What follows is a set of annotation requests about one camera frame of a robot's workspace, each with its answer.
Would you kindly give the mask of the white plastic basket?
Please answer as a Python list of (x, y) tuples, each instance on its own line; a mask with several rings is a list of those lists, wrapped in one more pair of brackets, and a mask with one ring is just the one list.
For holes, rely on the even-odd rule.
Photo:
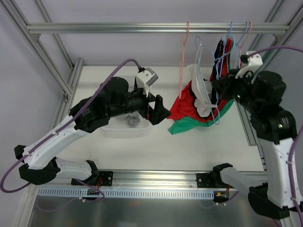
[[(131, 93), (134, 90), (135, 76), (113, 77), (105, 88), (101, 91), (101, 95), (105, 98), (106, 104), (119, 101), (118, 94), (121, 92)], [(131, 128), (127, 124), (128, 116), (138, 116), (140, 123), (137, 127)], [(141, 117), (138, 112), (128, 113), (117, 117), (112, 117), (108, 125), (101, 128), (105, 137), (109, 138), (134, 138), (144, 137), (148, 134), (151, 124), (148, 120)]]

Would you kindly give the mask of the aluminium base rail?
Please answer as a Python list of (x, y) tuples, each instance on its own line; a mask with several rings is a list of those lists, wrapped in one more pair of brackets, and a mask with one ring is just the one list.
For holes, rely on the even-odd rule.
[(110, 188), (129, 189), (196, 189), (197, 174), (210, 171), (112, 170)]

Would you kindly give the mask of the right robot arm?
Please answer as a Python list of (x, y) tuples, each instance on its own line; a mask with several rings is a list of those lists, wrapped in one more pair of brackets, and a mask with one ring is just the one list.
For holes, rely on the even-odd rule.
[(236, 101), (250, 113), (267, 168), (267, 182), (262, 183), (224, 163), (213, 168), (212, 184), (218, 188), (227, 184), (245, 194), (251, 208), (264, 217), (281, 220), (292, 211), (301, 214), (303, 197), (296, 177), (294, 149), (302, 132), (296, 129), (295, 117), (280, 105), (286, 90), (282, 77), (261, 71), (256, 78), (251, 72), (238, 78), (236, 70), (231, 70), (212, 85), (223, 99)]

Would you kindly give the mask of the aluminium hanging rail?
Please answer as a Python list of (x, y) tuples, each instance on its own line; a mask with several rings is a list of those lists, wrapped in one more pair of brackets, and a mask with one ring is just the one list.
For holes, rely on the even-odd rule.
[(290, 28), (277, 23), (31, 23), (31, 34), (119, 34), (119, 33), (191, 33), (191, 34), (274, 34), (283, 35)]

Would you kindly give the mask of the white tank top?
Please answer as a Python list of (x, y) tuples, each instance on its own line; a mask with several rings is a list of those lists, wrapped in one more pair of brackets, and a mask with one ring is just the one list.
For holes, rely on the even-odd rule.
[[(191, 76), (191, 90), (195, 95), (194, 107), (196, 108), (198, 116), (200, 117), (211, 116), (209, 107), (214, 105), (212, 104), (209, 106), (208, 104), (205, 103), (207, 101), (207, 97), (204, 93), (204, 87), (201, 78), (199, 76), (198, 64), (197, 63), (191, 64), (187, 66), (187, 69), (189, 69)], [(210, 88), (213, 88), (209, 80), (205, 81), (205, 85), (207, 87), (210, 86)]]

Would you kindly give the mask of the blue hanger right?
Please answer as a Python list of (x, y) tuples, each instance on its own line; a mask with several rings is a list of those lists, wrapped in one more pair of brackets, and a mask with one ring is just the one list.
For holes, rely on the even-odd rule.
[(241, 42), (242, 42), (242, 41), (244, 40), (244, 38), (245, 38), (245, 32), (246, 32), (246, 30), (248, 30), (248, 24), (249, 24), (249, 22), (247, 21), (247, 22), (246, 22), (246, 28), (245, 28), (243, 34), (241, 35), (239, 41), (235, 43), (235, 60), (234, 60), (234, 68), (238, 68), (238, 62), (239, 62), (239, 48), (240, 48)]

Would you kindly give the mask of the grey tank top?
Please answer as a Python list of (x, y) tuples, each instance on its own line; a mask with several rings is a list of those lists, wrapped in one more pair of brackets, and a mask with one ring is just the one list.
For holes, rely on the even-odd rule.
[(140, 123), (140, 118), (138, 116), (128, 116), (127, 117), (127, 124), (129, 125), (129, 127), (131, 128), (135, 128), (138, 126), (138, 124)]

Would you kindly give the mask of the left aluminium frame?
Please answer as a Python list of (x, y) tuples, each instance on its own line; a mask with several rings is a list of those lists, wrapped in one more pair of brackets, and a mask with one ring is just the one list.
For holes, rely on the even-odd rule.
[(83, 59), (71, 60), (58, 35), (31, 34), (17, 0), (0, 3), (0, 144), (36, 141), (73, 101)]

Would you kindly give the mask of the black tank top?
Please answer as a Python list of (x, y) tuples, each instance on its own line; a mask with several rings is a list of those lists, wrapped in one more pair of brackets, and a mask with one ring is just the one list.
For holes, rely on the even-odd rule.
[[(210, 82), (213, 82), (214, 80), (217, 80), (217, 76), (220, 74), (220, 57), (223, 54), (223, 40), (221, 39), (219, 43), (217, 44), (216, 50), (214, 52), (214, 66), (212, 69), (212, 74), (210, 76)], [(217, 103), (217, 92), (215, 88), (212, 88), (212, 93), (211, 93), (211, 103), (216, 104)]]

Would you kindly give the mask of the pink hanger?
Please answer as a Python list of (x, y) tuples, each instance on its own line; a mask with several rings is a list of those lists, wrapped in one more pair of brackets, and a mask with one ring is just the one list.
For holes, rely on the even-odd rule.
[(252, 21), (249, 22), (248, 24), (248, 30), (246, 30), (245, 32), (245, 38), (244, 40), (241, 42), (241, 45), (240, 45), (240, 48), (239, 48), (239, 62), (238, 62), (238, 68), (240, 68), (241, 66), (241, 53), (242, 53), (242, 49), (251, 33), (251, 30), (252, 30)]
[(179, 66), (179, 84), (178, 84), (179, 99), (182, 97), (182, 80), (183, 80), (183, 70), (184, 70), (184, 61), (185, 61), (188, 35), (189, 35), (189, 22), (187, 21), (186, 33), (182, 34), (180, 37), (180, 57), (179, 57), (180, 66)]

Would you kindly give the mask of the blue hanger with black top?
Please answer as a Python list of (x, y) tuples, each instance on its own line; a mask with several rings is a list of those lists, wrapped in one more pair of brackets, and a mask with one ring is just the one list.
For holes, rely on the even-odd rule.
[(232, 28), (233, 28), (233, 22), (231, 22), (230, 24), (230, 28), (227, 32), (227, 35), (225, 37), (225, 41), (223, 42), (223, 52), (222, 52), (222, 55), (219, 56), (218, 58), (218, 62), (216, 64), (216, 79), (219, 79), (222, 75), (222, 72), (223, 72), (223, 65), (224, 65), (224, 58), (225, 58), (225, 54), (226, 54), (226, 45), (227, 45), (227, 42), (228, 42), (228, 39), (231, 37), (231, 31), (232, 31)]

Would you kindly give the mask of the light blue hanger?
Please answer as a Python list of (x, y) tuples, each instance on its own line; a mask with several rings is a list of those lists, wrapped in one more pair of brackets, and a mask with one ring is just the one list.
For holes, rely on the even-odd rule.
[[(213, 59), (214, 59), (214, 52), (211, 49), (209, 49), (207, 46), (205, 46), (204, 44), (202, 44), (202, 40), (201, 40), (200, 36), (198, 36), (198, 35), (195, 38), (195, 45), (196, 45), (196, 50), (197, 50), (195, 63), (198, 64), (199, 76), (201, 78), (201, 81), (202, 81), (202, 84), (203, 84), (203, 87), (204, 87), (204, 93), (205, 93), (205, 95), (207, 97), (207, 101), (205, 103), (210, 106), (210, 105), (212, 105), (212, 103), (211, 103), (212, 88), (210, 88), (210, 86), (208, 86), (209, 87), (208, 88), (205, 85), (206, 79), (204, 79), (203, 76), (202, 76), (202, 71), (201, 71), (200, 63), (201, 63), (201, 57), (202, 57), (202, 47), (205, 47), (207, 50), (209, 50), (212, 53)], [(217, 106), (218, 102), (219, 102), (219, 95), (217, 94), (217, 103), (214, 104), (214, 106), (210, 106), (209, 107), (209, 109), (210, 109), (210, 115), (211, 115), (211, 117), (213, 119), (213, 123), (215, 125), (218, 125), (220, 123), (220, 111), (219, 111), (219, 108)]]

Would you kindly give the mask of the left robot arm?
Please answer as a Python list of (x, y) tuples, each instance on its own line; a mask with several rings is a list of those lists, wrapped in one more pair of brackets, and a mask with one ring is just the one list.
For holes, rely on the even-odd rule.
[(113, 77), (89, 105), (88, 98), (81, 100), (57, 125), (53, 132), (44, 136), (41, 146), (18, 145), (14, 148), (18, 160), (24, 158), (19, 167), (20, 178), (34, 185), (46, 184), (55, 178), (71, 179), (71, 184), (96, 185), (100, 173), (92, 160), (83, 162), (63, 160), (57, 155), (76, 140), (109, 124), (109, 120), (121, 115), (138, 112), (152, 125), (157, 125), (171, 115), (163, 105), (160, 95), (146, 95), (143, 88), (129, 91), (128, 82)]

